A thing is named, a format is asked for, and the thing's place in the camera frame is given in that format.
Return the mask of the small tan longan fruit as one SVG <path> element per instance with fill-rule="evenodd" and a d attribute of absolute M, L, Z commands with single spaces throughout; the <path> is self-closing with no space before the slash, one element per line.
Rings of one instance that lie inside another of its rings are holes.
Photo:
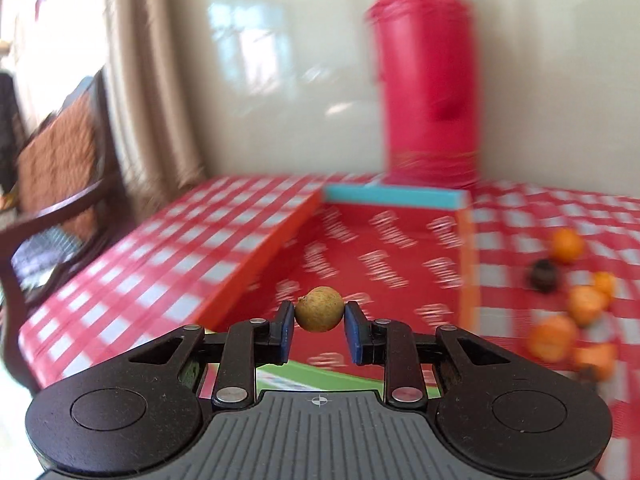
<path fill-rule="evenodd" d="M 342 296 L 333 288 L 319 286 L 297 299 L 297 324 L 307 332 L 325 333 L 340 324 L 345 310 Z"/>

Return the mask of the orange tangerine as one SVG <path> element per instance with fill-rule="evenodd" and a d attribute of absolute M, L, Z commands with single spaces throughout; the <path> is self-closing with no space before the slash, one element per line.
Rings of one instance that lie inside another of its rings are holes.
<path fill-rule="evenodd" d="M 550 315 L 529 331 L 527 350 L 542 362 L 559 363 L 573 353 L 578 334 L 577 325 L 568 315 Z"/>
<path fill-rule="evenodd" d="M 559 228 L 551 234 L 549 256 L 557 263 L 573 264 L 582 256 L 584 247 L 584 240 L 575 230 Z"/>

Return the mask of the dark mangosteen fruit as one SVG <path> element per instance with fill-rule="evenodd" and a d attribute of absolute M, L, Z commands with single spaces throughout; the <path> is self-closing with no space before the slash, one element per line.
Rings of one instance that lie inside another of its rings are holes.
<path fill-rule="evenodd" d="M 527 283 L 537 292 L 550 294 L 558 289 L 560 271 L 558 266 L 548 258 L 533 262 L 527 271 Z"/>

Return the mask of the colourful cardboard box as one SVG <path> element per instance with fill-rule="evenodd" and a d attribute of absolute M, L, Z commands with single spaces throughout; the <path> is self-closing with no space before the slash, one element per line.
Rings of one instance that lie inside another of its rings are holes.
<path fill-rule="evenodd" d="M 283 300 L 329 286 L 366 318 L 391 318 L 431 334 L 442 324 L 474 332 L 480 291 L 468 193 L 437 188 L 328 184 L 292 236 L 219 294 L 205 326 L 223 332 L 273 318 Z"/>

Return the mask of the red white checkered tablecloth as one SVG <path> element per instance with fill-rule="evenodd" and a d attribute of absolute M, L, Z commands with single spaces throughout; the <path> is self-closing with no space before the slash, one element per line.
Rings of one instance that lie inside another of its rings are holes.
<path fill-rule="evenodd" d="M 277 237 L 292 236 L 319 207 L 328 184 L 379 185 L 369 176 L 225 177 L 165 208 L 51 296 L 18 336 L 40 385 L 48 386 L 174 328 L 205 326 L 219 294 L 245 278 Z M 525 353 L 532 327 L 561 313 L 572 287 L 610 272 L 616 293 L 579 335 L 583 347 L 615 344 L 615 372 L 601 388 L 614 418 L 601 463 L 609 479 L 639 474 L 639 204 L 626 197 L 485 184 L 471 198 L 480 302 L 473 333 Z M 582 256 L 549 256 L 551 234 L 575 230 Z M 527 283 L 529 266 L 559 268 L 550 294 Z"/>

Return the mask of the beige lace curtain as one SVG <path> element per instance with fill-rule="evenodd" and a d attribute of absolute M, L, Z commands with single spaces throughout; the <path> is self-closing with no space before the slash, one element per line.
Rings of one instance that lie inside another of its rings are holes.
<path fill-rule="evenodd" d="M 134 211 L 149 217 L 205 180 L 167 0 L 105 0 L 111 125 Z"/>

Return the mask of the orange fruit piece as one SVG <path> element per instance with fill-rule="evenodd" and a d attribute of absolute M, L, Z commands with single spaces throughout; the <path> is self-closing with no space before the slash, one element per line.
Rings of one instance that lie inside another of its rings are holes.
<path fill-rule="evenodd" d="M 567 295 L 567 313 L 579 327 L 596 322 L 607 306 L 608 296 L 592 286 L 572 287 Z"/>
<path fill-rule="evenodd" d="M 610 304 L 616 293 L 616 277 L 610 272 L 594 272 L 592 274 L 592 287 L 605 298 L 606 304 Z"/>
<path fill-rule="evenodd" d="M 606 382 L 615 372 L 616 359 L 615 344 L 590 344 L 575 350 L 573 367 L 578 373 L 590 372 L 596 382 Z"/>

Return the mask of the blue plaid cloth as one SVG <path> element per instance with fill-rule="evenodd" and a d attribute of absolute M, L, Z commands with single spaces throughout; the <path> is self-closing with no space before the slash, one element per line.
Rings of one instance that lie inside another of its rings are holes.
<path fill-rule="evenodd" d="M 54 268 L 76 255 L 80 248 L 81 241 L 66 233 L 60 226 L 25 240 L 11 258 L 21 289 L 31 290 L 43 286 Z"/>

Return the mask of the red thermos flask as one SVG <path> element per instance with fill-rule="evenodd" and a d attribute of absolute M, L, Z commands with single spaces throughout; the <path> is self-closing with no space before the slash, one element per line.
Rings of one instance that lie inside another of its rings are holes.
<path fill-rule="evenodd" d="M 387 179 L 474 188 L 480 115 L 465 0 L 376 0 L 368 12 L 382 84 Z"/>

